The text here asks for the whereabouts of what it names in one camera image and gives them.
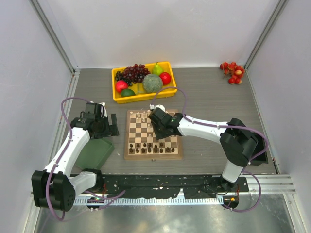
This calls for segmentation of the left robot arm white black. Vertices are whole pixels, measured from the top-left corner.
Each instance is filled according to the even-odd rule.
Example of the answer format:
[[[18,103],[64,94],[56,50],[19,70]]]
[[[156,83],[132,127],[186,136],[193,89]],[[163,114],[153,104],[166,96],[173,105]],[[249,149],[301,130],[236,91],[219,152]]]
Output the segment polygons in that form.
[[[88,102],[79,117],[68,122],[69,132],[61,148],[40,171],[32,177],[33,196],[36,207],[69,211],[75,198],[87,190],[100,190],[104,180],[100,170],[84,168],[71,177],[79,154],[91,139],[118,136],[116,114],[107,115],[105,103]]]

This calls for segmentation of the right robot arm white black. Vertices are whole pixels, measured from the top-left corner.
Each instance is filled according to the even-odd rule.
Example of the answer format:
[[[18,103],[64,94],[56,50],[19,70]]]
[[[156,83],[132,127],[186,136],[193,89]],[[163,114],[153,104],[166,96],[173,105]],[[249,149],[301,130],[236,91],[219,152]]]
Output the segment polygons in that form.
[[[237,118],[217,123],[184,116],[182,113],[171,116],[161,105],[151,107],[148,118],[158,140],[170,136],[193,136],[221,145],[227,163],[221,174],[220,185],[227,192],[237,186],[239,175],[258,145],[255,134],[247,130]]]

